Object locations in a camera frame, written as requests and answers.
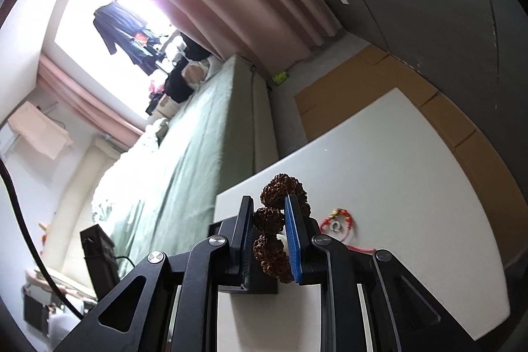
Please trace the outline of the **black jewelry box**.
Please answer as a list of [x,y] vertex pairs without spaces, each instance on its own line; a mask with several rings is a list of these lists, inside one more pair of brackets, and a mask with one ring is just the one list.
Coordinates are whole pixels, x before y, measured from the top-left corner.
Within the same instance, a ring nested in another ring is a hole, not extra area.
[[278,281],[262,271],[260,263],[255,259],[252,249],[259,231],[250,227],[245,232],[241,246],[233,240],[235,234],[235,218],[222,222],[214,222],[209,227],[210,236],[221,235],[228,239],[230,264],[219,291],[229,294],[276,295]]

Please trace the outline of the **green bed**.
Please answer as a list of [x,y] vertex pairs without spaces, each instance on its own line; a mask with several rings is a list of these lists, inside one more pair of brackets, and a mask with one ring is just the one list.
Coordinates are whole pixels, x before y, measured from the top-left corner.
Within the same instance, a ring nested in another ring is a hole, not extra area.
[[115,244],[119,275],[151,251],[191,250],[208,235],[217,195],[277,159],[266,83],[235,54],[96,186],[92,219]]

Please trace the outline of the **white table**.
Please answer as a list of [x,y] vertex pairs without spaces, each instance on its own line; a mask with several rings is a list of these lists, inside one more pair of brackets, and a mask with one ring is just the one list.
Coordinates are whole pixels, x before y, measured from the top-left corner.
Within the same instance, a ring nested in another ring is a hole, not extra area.
[[294,154],[216,198],[216,221],[258,198],[278,173],[299,179],[312,216],[350,212],[352,243],[385,249],[473,337],[510,314],[495,236],[473,186],[453,154],[399,90]]

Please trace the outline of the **pink curtain left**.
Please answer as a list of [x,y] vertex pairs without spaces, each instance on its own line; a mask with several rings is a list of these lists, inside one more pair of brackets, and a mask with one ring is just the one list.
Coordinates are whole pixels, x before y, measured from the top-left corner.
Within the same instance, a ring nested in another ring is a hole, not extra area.
[[82,121],[122,145],[133,146],[143,133],[93,96],[43,53],[39,55],[37,83]]

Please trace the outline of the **pink hanging cloth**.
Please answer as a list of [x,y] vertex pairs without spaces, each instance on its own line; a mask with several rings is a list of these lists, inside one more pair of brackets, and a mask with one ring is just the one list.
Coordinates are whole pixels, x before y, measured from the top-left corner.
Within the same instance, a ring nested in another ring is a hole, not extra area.
[[54,160],[73,144],[69,133],[30,102],[21,105],[7,120],[10,128],[40,154]]

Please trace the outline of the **black bag on bed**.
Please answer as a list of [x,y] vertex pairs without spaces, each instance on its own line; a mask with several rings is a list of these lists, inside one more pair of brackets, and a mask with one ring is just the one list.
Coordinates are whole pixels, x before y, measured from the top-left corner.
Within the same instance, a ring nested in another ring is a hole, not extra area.
[[181,33],[183,50],[164,84],[164,94],[180,104],[189,99],[210,72],[212,53]]

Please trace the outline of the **brown cardboard sheet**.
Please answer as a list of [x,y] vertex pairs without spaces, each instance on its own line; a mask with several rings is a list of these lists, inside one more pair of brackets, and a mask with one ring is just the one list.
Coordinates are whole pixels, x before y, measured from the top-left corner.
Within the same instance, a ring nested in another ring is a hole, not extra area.
[[409,66],[368,45],[295,95],[314,140],[392,89],[400,90],[442,138],[471,182],[504,265],[527,250],[527,203],[493,145],[446,96]]

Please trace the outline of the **small green object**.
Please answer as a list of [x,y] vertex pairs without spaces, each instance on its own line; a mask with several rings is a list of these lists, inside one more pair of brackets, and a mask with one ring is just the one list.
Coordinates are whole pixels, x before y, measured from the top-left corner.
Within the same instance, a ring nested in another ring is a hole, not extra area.
[[280,72],[277,75],[275,75],[272,78],[272,81],[275,85],[280,86],[282,83],[284,83],[289,78],[289,74],[287,72]]

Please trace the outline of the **dark hanging clothes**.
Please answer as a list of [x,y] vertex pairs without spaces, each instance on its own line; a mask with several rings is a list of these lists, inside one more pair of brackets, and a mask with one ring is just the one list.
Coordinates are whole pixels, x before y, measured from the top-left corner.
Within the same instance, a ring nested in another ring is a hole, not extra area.
[[160,37],[147,27],[143,19],[117,2],[95,10],[93,25],[111,55],[120,47],[147,76],[157,71],[157,63],[166,57],[157,48],[161,45]]

